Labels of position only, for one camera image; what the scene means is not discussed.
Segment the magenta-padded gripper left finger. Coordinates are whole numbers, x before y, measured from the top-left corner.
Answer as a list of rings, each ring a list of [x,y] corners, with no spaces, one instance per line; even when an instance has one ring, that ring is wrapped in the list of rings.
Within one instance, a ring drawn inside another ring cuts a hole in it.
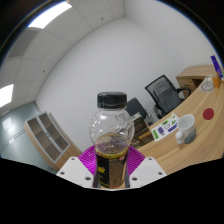
[[[92,188],[96,167],[95,147],[91,146],[78,157],[71,156],[58,171],[57,176],[81,187]]]

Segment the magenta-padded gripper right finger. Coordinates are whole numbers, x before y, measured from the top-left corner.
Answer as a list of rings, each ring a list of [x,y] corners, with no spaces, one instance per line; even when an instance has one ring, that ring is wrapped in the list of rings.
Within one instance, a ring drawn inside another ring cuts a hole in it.
[[[145,157],[134,147],[129,148],[127,176],[130,188],[140,188],[166,176],[153,157]]]

